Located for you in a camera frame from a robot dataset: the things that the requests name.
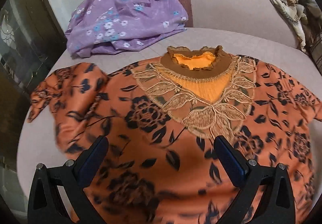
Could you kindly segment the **beige floral crumpled cloth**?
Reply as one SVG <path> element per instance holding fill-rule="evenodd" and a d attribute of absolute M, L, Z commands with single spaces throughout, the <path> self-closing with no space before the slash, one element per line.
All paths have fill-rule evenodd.
<path fill-rule="evenodd" d="M 298 48 L 306 52 L 321 31 L 321 9 L 315 0 L 271 0 L 276 10 L 292 27 Z"/>

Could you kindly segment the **wooden glass panel door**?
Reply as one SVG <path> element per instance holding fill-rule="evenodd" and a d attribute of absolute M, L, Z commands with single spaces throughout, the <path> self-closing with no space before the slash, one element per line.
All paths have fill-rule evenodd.
<path fill-rule="evenodd" d="M 48 0 L 1 0 L 1 162 L 13 169 L 29 96 L 64 50 Z"/>

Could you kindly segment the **purple floral garment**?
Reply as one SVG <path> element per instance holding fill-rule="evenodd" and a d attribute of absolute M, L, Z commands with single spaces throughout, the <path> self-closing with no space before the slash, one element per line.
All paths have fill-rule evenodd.
<path fill-rule="evenodd" d="M 141 51 L 185 30 L 179 0 L 84 0 L 65 32 L 72 57 Z"/>

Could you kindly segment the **striped brown cushion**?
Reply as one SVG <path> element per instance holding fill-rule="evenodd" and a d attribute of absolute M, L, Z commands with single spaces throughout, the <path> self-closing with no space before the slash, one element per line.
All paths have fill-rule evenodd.
<path fill-rule="evenodd" d="M 322 73 L 322 34 L 319 33 L 315 37 L 310 48 L 312 60 L 320 73 Z"/>

